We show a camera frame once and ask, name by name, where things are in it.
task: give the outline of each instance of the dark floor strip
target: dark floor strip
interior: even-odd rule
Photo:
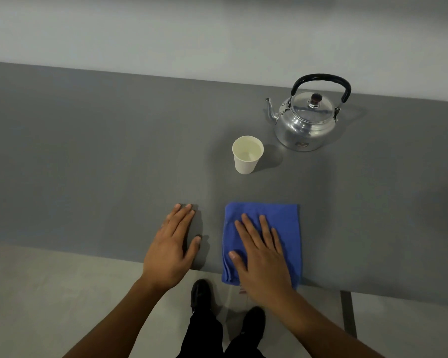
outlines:
[[[352,293],[340,291],[342,303],[343,326],[345,331],[352,337],[357,338],[357,327],[355,326],[355,316],[353,315]]]

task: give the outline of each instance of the kettle handle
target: kettle handle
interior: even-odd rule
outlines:
[[[309,74],[305,75],[301,78],[298,78],[297,81],[294,83],[294,86],[292,87],[292,90],[290,91],[290,95],[294,96],[297,92],[297,88],[299,88],[300,85],[306,83],[306,82],[314,82],[317,80],[325,80],[327,82],[334,82],[337,84],[340,84],[342,87],[345,88],[345,92],[342,95],[342,103],[345,103],[350,96],[350,93],[352,91],[352,87],[350,86],[350,83],[345,80],[344,78],[332,74]]]

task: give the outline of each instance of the cup rim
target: cup rim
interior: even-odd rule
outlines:
[[[261,153],[260,153],[260,156],[258,156],[256,159],[253,159],[252,161],[244,161],[244,160],[242,160],[242,159],[240,159],[238,156],[236,156],[235,155],[235,153],[234,153],[234,146],[235,146],[235,144],[236,144],[236,142],[238,142],[240,139],[242,139],[242,138],[246,138],[246,139],[252,139],[254,142],[256,142],[260,147],[261,147]],[[232,144],[232,154],[234,155],[234,158],[237,158],[239,161],[241,161],[241,162],[245,162],[245,163],[252,163],[252,162],[256,162],[256,161],[258,161],[261,157],[262,157],[262,155],[264,154],[264,145],[262,144],[262,142],[258,139],[258,138],[256,138],[256,137],[254,137],[253,135],[242,135],[242,136],[240,136],[239,138],[237,138],[235,141],[234,141],[234,143]]]

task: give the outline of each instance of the metal teapot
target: metal teapot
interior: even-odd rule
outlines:
[[[319,93],[303,92],[296,95],[300,85],[317,80],[334,82],[345,88],[336,108],[328,98]],[[309,74],[295,82],[290,98],[280,105],[278,113],[273,111],[270,98],[266,98],[268,117],[276,125],[274,131],[277,138],[294,151],[308,152],[321,147],[334,129],[340,108],[351,91],[350,83],[344,78],[330,74]]]

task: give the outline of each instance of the foot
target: foot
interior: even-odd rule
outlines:
[[[266,329],[266,313],[261,307],[253,307],[247,312],[242,323],[241,335],[249,339],[252,346],[259,345]]]
[[[194,313],[196,309],[211,309],[211,287],[204,279],[199,279],[194,283],[191,290],[191,309]]]

